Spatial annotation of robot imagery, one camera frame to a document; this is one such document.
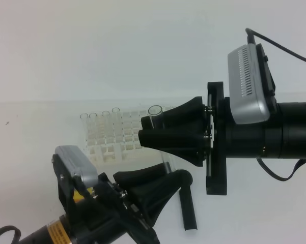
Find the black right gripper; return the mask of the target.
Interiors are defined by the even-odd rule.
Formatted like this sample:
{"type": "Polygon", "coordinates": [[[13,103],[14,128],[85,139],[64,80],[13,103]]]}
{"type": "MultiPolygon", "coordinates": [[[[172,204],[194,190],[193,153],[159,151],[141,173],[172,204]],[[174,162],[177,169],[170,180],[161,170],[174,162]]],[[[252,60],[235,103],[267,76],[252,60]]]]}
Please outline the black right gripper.
{"type": "MultiPolygon", "coordinates": [[[[226,165],[226,125],[225,97],[223,82],[207,84],[207,105],[205,119],[207,123],[206,139],[206,193],[208,195],[227,194],[226,165]]],[[[165,151],[182,158],[191,164],[202,167],[204,161],[204,135],[189,131],[170,130],[172,128],[188,128],[204,130],[204,104],[202,97],[194,97],[190,101],[164,110],[160,105],[148,109],[148,115],[141,118],[143,130],[138,137],[143,147],[156,149],[158,134],[163,136],[165,151]]]]}

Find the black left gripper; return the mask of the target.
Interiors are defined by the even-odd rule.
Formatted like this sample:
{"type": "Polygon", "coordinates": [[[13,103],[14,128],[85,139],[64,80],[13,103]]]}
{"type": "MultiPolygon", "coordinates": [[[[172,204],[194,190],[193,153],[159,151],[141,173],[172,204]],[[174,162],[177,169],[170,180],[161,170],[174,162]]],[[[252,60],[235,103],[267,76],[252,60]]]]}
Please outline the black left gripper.
{"type": "Polygon", "coordinates": [[[186,170],[168,173],[164,163],[135,171],[119,171],[113,178],[139,208],[144,219],[127,206],[106,174],[98,176],[90,195],[79,176],[71,176],[57,154],[52,165],[58,180],[58,196],[65,211],[60,217],[72,243],[112,243],[127,233],[135,243],[159,243],[156,223],[171,197],[190,186],[192,175],[186,170]],[[74,190],[84,200],[75,203],[74,190]]]}

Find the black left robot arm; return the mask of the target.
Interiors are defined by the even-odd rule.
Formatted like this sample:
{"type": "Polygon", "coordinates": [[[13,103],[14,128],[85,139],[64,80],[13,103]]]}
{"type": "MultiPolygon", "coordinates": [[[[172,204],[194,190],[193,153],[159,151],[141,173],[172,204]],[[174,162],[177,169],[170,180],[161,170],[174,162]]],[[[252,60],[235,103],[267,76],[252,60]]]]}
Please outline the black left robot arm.
{"type": "Polygon", "coordinates": [[[161,211],[178,190],[189,188],[193,181],[186,170],[166,173],[164,165],[158,164],[117,172],[114,181],[102,173],[89,193],[58,155],[53,155],[52,164],[65,213],[22,243],[112,243],[124,234],[136,243],[159,243],[153,227],[161,211]]]}

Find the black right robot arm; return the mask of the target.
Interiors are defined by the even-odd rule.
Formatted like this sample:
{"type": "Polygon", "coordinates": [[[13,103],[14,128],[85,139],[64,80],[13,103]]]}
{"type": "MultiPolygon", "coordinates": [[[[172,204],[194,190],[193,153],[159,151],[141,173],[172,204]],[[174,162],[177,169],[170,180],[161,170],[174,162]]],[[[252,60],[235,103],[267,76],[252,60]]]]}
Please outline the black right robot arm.
{"type": "Polygon", "coordinates": [[[205,166],[208,195],[227,194],[228,158],[297,159],[296,168],[306,163],[306,102],[278,103],[268,121],[239,125],[222,82],[208,83],[207,94],[207,105],[195,97],[163,112],[157,125],[144,117],[140,144],[205,166]]]}

